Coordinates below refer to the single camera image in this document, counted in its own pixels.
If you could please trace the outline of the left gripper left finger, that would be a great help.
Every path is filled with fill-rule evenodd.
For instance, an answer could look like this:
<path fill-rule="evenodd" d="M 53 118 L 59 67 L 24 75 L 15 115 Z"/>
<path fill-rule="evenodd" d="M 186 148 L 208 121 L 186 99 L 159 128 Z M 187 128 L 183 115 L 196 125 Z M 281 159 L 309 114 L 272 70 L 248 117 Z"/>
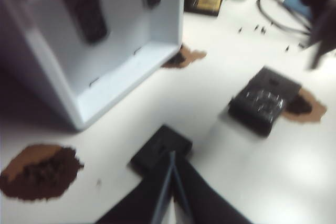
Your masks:
<path fill-rule="evenodd" d="M 166 153 L 142 181 L 96 223 L 161 223 L 172 197 L 175 152 Z"/>

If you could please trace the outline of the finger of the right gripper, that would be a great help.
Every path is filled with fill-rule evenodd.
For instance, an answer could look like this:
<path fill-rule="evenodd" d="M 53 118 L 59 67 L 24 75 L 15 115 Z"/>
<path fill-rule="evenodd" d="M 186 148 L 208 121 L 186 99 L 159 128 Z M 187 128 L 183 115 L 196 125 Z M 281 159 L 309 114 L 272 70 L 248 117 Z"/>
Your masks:
<path fill-rule="evenodd" d="M 322 31 L 322 18 L 323 18 L 323 14 L 321 13 L 317 19 L 314 21 L 313 23 L 313 28 L 311 31 L 311 35 L 310 35 L 310 39 L 309 39 L 309 47 L 310 46 L 314 46 L 317 45 L 317 49 L 313 55 L 313 58 L 311 59 L 310 63 L 309 63 L 309 69 L 313 70 L 316 69 L 321 56 L 323 55 L 323 53 L 321 53 L 321 49 L 320 49 L 320 40 L 321 40 L 321 31 Z"/>
<path fill-rule="evenodd" d="M 321 40 L 319 47 L 319 56 L 335 49 L 335 19 L 321 18 L 320 19 L 320 35 Z"/>

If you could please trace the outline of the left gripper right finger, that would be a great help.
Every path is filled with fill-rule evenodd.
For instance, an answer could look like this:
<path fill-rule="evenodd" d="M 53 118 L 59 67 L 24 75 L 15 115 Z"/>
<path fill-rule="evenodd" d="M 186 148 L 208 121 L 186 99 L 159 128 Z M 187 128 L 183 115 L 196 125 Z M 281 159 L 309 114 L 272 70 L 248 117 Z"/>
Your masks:
<path fill-rule="evenodd" d="M 176 153 L 173 153 L 173 198 L 177 223 L 251 223 Z"/>

